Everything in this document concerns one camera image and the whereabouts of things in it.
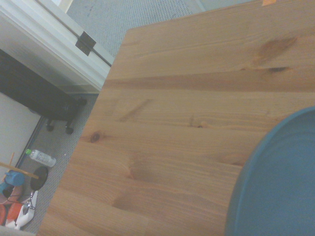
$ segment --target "floor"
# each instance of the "floor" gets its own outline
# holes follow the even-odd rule
[[[68,10],[68,15],[113,56],[116,56],[128,29],[190,14],[192,11],[184,0],[74,0]],[[72,135],[65,133],[63,121],[55,122],[53,132],[48,132],[43,122],[32,140],[30,149],[51,155],[57,162],[50,168],[48,180],[38,192],[34,219],[23,228],[24,231],[37,233],[97,99],[97,95],[83,97],[88,100],[88,104],[82,107],[74,121]],[[33,172],[39,166],[41,164],[25,156],[19,167]],[[25,195],[31,192],[29,185],[30,179],[27,177]]]

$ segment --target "plastic bottle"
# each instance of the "plastic bottle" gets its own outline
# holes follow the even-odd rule
[[[56,163],[55,158],[38,150],[27,149],[25,153],[29,155],[31,159],[49,167],[53,167]]]

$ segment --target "blue bowl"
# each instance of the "blue bowl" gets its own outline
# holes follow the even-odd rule
[[[245,163],[225,236],[315,235],[315,107],[290,115]]]

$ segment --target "wooden tabletop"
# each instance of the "wooden tabletop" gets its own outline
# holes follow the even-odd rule
[[[314,1],[129,30],[38,235],[223,235],[244,162],[314,91]]]

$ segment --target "wood knot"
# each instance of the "wood knot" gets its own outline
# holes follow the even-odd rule
[[[281,72],[288,69],[288,67],[275,67],[275,68],[269,68],[270,72]]]
[[[94,134],[91,135],[91,143],[95,143],[97,142],[101,137],[101,133],[100,132],[95,132]]]

